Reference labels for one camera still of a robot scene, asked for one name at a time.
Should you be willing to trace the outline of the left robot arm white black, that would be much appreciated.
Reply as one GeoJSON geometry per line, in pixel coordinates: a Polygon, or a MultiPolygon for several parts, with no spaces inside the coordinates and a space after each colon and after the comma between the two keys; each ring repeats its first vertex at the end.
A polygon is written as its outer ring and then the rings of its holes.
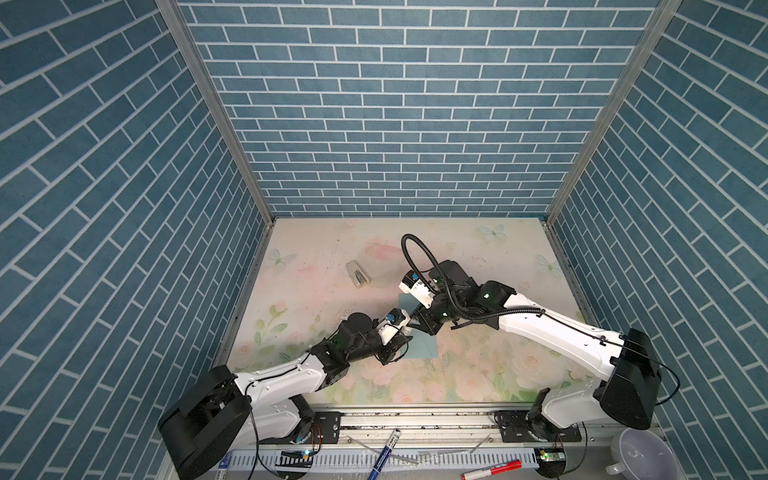
{"type": "Polygon", "coordinates": [[[341,380],[353,362],[397,360],[412,338],[409,321],[399,308],[381,319],[356,312],[294,360],[255,372],[220,365],[204,373],[158,422],[178,477],[196,479],[255,439],[303,442],[314,420],[306,394],[341,380]]]}

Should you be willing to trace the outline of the teal envelope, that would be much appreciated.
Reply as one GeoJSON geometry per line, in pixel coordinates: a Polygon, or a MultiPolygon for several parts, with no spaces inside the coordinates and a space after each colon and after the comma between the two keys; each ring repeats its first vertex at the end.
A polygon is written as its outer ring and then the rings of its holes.
{"type": "MultiPolygon", "coordinates": [[[[420,306],[420,303],[411,295],[400,293],[398,296],[398,306],[412,315],[420,306]]],[[[408,351],[405,354],[406,359],[435,359],[438,357],[437,338],[428,333],[411,329],[412,340],[406,345],[408,351]]]]}

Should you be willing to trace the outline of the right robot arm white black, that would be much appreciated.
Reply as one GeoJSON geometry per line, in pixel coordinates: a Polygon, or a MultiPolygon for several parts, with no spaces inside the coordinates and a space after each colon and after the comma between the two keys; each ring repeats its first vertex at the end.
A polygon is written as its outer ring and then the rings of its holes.
{"type": "Polygon", "coordinates": [[[458,329],[487,325],[522,336],[585,368],[591,380],[540,390],[526,415],[529,432],[552,441],[581,422],[614,420],[635,430],[650,428],[657,404],[661,363],[644,332],[621,334],[545,309],[497,281],[477,284],[456,262],[426,274],[408,271],[402,292],[419,302],[412,327],[434,335],[450,323],[458,329]]]}

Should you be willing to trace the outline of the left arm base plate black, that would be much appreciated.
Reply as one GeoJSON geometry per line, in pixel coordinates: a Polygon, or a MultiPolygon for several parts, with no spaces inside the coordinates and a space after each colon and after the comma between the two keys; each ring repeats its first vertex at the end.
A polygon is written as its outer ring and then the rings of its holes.
{"type": "Polygon", "coordinates": [[[310,445],[337,444],[341,432],[342,413],[340,411],[316,412],[312,421],[301,420],[299,425],[288,435],[266,439],[260,436],[260,442],[269,445],[310,445]]]}

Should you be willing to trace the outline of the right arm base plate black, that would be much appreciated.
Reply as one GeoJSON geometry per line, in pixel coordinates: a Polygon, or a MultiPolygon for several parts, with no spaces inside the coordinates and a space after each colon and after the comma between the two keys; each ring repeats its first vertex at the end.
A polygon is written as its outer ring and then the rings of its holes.
{"type": "Polygon", "coordinates": [[[578,426],[560,429],[546,421],[531,423],[523,410],[498,410],[493,421],[499,429],[503,443],[555,443],[580,442],[582,435],[578,426]]]}

